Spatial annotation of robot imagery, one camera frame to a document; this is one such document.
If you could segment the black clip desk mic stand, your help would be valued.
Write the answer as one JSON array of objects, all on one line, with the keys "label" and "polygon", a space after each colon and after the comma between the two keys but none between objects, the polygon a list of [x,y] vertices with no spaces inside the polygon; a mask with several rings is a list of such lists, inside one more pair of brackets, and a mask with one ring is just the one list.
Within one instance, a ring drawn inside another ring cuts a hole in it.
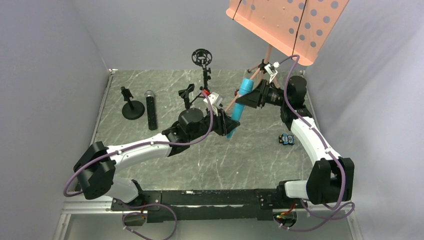
[{"label": "black clip desk mic stand", "polygon": [[186,110],[191,108],[190,93],[194,91],[194,88],[195,85],[193,83],[190,83],[187,88],[178,91],[178,95],[184,101],[184,107]]}]

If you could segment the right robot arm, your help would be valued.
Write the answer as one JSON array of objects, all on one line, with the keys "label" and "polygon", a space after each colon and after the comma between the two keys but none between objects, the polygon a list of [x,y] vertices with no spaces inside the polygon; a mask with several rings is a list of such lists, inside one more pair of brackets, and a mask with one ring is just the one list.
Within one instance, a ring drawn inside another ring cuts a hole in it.
[{"label": "right robot arm", "polygon": [[280,108],[280,118],[287,129],[306,150],[312,170],[307,180],[285,180],[277,187],[282,199],[303,199],[314,205],[347,202],[352,198],[353,161],[342,157],[323,137],[315,120],[305,106],[307,81],[301,76],[291,76],[284,89],[272,86],[263,79],[251,92],[235,102],[246,107],[264,107],[266,104]]}]

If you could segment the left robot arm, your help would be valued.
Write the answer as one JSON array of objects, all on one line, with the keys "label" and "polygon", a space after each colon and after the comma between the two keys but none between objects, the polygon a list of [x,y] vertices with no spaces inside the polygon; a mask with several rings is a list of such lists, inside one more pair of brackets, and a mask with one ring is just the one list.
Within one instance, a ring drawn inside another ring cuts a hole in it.
[{"label": "left robot arm", "polygon": [[180,154],[211,132],[226,136],[238,126],[240,122],[222,109],[203,113],[198,108],[189,108],[179,114],[171,127],[147,139],[110,146],[102,141],[92,143],[73,170],[87,200],[109,196],[130,203],[142,195],[141,186],[135,180],[117,177],[117,172],[148,160]]}]

